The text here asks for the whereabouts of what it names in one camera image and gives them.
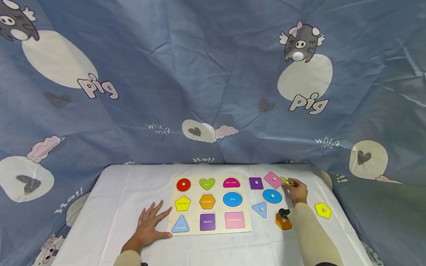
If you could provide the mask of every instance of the light blue triangle puzzle piece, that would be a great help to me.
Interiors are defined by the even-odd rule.
[[[188,231],[189,231],[188,223],[186,222],[184,215],[181,214],[181,216],[179,216],[179,219],[177,220],[177,222],[172,228],[172,233],[183,233]]]
[[[253,210],[255,210],[260,216],[266,218],[266,202],[261,202],[259,204],[252,206]]]

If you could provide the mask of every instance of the pink diamond puzzle piece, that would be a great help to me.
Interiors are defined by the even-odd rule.
[[[269,172],[263,179],[268,182],[273,188],[278,189],[279,186],[283,183],[281,178],[273,172]]]

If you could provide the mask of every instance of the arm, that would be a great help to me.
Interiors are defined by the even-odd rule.
[[[285,188],[289,190],[295,207],[291,209],[288,218],[296,230],[303,264],[305,266],[343,266],[337,247],[307,204],[306,185],[297,179],[289,178],[289,180],[293,181],[293,184],[291,186],[285,184]]]
[[[141,256],[139,253],[144,246],[151,244],[157,239],[172,237],[171,233],[158,232],[155,229],[156,224],[170,213],[172,207],[157,215],[157,212],[163,206],[163,201],[155,208],[154,206],[155,203],[153,202],[148,210],[143,209],[139,216],[136,232],[124,244],[121,254],[115,260],[114,266],[140,266]]]

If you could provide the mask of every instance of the beige sleeve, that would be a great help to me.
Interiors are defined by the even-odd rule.
[[[322,228],[308,204],[297,203],[290,210],[288,218],[296,230],[305,266],[315,266],[321,262],[343,266],[337,247]]]
[[[136,251],[126,250],[117,257],[114,266],[141,266],[141,256]]]

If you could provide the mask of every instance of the white tablecloth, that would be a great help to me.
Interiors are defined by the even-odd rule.
[[[333,211],[330,220],[318,217],[339,249],[345,266],[370,266],[364,247],[332,191],[311,165],[114,165],[99,177],[80,215],[68,234],[52,266],[111,266],[121,247],[133,234],[144,207],[164,200],[170,206],[173,179],[185,176],[243,176],[249,206],[264,201],[261,190],[250,190],[249,177],[264,177],[269,171],[300,179],[309,189],[308,204],[324,202]],[[282,231],[274,222],[286,202],[268,203],[268,217],[250,209],[253,230],[248,233],[195,235],[158,240],[142,251],[149,266],[302,266],[294,230]],[[167,218],[157,225],[167,228]]]

